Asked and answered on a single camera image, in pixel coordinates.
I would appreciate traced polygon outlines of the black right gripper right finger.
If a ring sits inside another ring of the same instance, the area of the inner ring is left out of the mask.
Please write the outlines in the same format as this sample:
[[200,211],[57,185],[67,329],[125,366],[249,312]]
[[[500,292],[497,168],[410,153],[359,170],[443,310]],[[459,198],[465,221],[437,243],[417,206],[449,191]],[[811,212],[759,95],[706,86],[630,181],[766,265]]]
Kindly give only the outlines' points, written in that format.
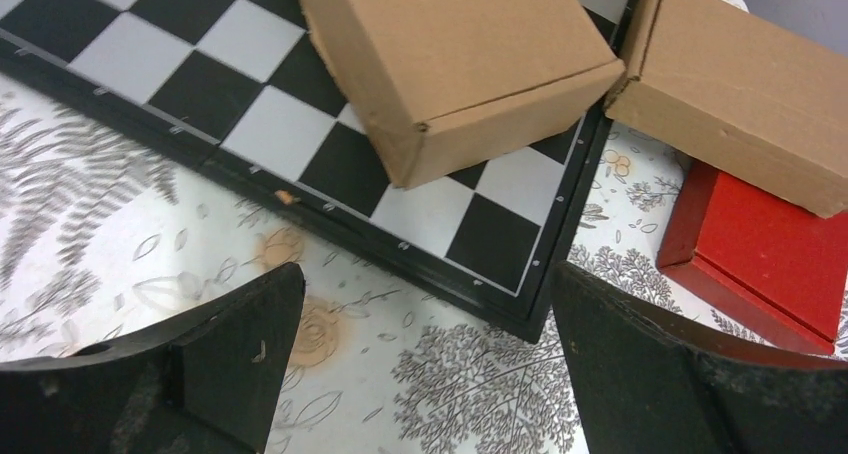
[[568,262],[551,301],[593,453],[843,453],[847,365],[746,341]]

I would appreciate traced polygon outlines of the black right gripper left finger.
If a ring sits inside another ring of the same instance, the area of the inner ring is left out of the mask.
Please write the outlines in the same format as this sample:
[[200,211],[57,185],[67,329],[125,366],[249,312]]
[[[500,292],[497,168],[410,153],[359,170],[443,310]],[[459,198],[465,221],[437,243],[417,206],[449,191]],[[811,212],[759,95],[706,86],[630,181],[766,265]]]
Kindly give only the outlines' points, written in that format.
[[263,452],[304,296],[286,263],[70,356],[3,363],[2,451]]

